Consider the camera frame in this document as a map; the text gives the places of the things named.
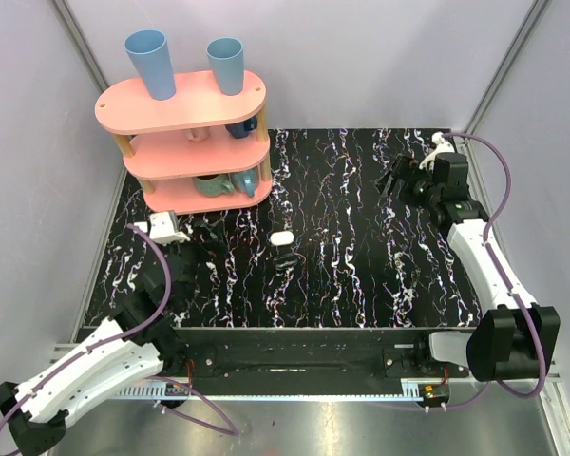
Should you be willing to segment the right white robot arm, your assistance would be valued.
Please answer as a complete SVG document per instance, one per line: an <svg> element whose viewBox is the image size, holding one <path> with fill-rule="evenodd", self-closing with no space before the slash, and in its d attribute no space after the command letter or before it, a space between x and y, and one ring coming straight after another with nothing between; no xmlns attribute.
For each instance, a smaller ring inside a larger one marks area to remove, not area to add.
<svg viewBox="0 0 570 456"><path fill-rule="evenodd" d="M482 309L473 332L435 331L415 344L412 365L430 377L446 363L481 382L540 380L553 357L561 320L517 279L488 229L489 216L470 195L466 157L440 153L424 167L400 155L378 182L384 195L425 209L464 267Z"/></svg>

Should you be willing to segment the black earbud charging case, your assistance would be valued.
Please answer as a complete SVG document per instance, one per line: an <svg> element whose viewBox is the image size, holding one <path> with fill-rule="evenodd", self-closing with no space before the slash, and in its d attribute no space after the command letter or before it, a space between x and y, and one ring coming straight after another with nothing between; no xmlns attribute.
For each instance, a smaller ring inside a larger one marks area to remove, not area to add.
<svg viewBox="0 0 570 456"><path fill-rule="evenodd" d="M288 269L294 268L298 263L298 255L295 253L284 254L277 256L273 263L277 271L286 271Z"/></svg>

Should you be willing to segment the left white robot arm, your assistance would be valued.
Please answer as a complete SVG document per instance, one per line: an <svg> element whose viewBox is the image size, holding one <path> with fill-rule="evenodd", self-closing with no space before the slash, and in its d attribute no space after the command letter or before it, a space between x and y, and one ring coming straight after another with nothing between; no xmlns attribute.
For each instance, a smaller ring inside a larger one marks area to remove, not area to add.
<svg viewBox="0 0 570 456"><path fill-rule="evenodd" d="M169 304L193 297L200 247L177 229L131 229L156 255L134 291L49 368L19 384L0 384L0 434L9 431L15 454L46 453L85 414L138 381L170 383L201 371L200 353L165 315Z"/></svg>

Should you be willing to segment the white earbud charging case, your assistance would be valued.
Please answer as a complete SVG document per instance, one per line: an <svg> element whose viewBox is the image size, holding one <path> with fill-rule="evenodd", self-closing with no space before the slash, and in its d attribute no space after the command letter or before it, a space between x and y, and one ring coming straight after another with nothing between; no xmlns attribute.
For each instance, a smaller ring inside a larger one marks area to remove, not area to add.
<svg viewBox="0 0 570 456"><path fill-rule="evenodd" d="M270 242L276 247L291 245L294 240L295 236L291 231L278 231L270 235Z"/></svg>

